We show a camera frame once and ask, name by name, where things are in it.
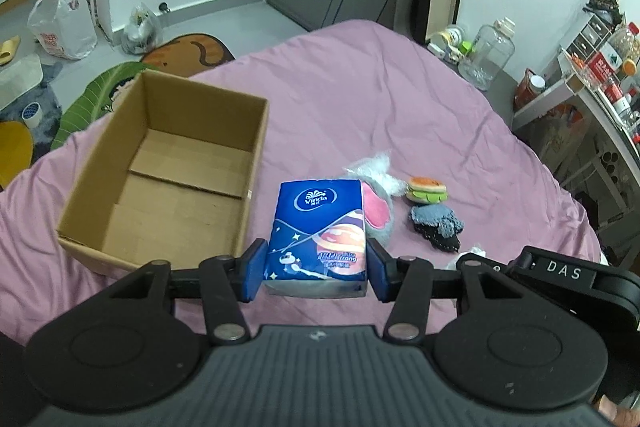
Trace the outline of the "grey knitted cloth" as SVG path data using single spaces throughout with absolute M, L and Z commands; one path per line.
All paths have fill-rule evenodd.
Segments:
M 444 204 L 413 206 L 409 212 L 413 230 L 438 251 L 457 253 L 460 251 L 458 235 L 464 230 L 464 222 L 454 210 Z

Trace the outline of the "plush hamburger toy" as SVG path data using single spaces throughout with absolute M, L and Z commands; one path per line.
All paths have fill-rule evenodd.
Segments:
M 420 205 L 438 204 L 448 199 L 445 184 L 425 176 L 413 176 L 409 179 L 406 197 Z

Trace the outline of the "grey pink plush toy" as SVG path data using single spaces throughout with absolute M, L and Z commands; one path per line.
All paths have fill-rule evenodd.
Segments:
M 375 179 L 364 176 L 360 182 L 367 238 L 375 239 L 382 246 L 388 247 L 396 221 L 394 196 Z

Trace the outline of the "blue tissue pack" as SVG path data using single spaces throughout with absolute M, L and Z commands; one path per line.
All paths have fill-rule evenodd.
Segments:
M 307 299 L 367 294 L 361 182 L 283 182 L 272 221 L 264 281 L 274 295 Z

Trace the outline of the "clear plastic bag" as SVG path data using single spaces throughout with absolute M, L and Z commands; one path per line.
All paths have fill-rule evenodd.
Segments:
M 406 181 L 390 174 L 390 154 L 387 152 L 361 158 L 345 167 L 344 173 L 352 178 L 375 184 L 388 196 L 400 197 L 408 188 Z

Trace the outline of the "brown cardboard box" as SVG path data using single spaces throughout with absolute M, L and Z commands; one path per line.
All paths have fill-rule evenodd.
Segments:
M 146 70 L 119 99 L 60 221 L 58 241 L 111 275 L 155 260 L 195 269 L 245 249 L 269 104 Z

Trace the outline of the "white side shelf unit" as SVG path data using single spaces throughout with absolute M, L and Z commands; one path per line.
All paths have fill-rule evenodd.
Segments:
M 540 71 L 547 90 L 514 112 L 511 127 L 585 206 L 608 261 L 628 268 L 639 252 L 639 147 L 575 63 L 610 35 L 604 18 L 582 4 Z

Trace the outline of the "red snack bag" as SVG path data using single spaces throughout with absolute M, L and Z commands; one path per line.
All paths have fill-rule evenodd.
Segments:
M 546 90 L 546 80 L 544 77 L 526 68 L 525 74 L 514 93 L 513 109 L 515 112 L 535 100 L 544 90 Z

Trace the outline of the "green leaf cartoon mat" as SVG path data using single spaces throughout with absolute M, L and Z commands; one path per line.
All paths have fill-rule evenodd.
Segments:
M 82 95 L 62 114 L 50 150 L 62 146 L 72 133 L 85 130 L 93 121 L 112 113 L 114 101 L 122 94 L 127 84 L 147 69 L 157 70 L 157 67 L 142 62 L 125 62 L 107 69 L 94 78 Z

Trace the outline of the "orange cartoon floor mat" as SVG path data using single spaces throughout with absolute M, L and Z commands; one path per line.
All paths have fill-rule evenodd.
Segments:
M 185 34 L 143 55 L 140 62 L 171 75 L 191 77 L 233 60 L 230 50 L 218 38 Z

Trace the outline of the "clear large water jug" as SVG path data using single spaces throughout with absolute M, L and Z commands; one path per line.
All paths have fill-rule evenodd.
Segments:
M 458 73 L 476 89 L 487 91 L 514 54 L 515 28 L 509 17 L 483 25 L 462 58 Z

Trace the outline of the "tape roll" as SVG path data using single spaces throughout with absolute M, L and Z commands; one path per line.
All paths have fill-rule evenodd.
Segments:
M 38 102 L 29 103 L 23 108 L 21 117 L 28 129 L 36 129 L 43 118 L 41 105 Z

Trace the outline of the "grey plastic trash bag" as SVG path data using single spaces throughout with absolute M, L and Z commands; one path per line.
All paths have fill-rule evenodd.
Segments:
M 131 55 L 147 54 L 162 42 L 162 31 L 160 19 L 144 3 L 140 3 L 132 10 L 122 30 L 122 50 Z

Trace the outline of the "white plastic shopping bag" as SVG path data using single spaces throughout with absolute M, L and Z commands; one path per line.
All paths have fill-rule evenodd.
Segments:
M 78 61 L 98 42 L 87 0 L 37 0 L 27 27 L 52 56 Z

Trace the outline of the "yellow slipper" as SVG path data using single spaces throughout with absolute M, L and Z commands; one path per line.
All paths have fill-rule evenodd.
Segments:
M 14 36 L 0 44 L 0 66 L 4 66 L 13 61 L 20 43 L 21 37 Z

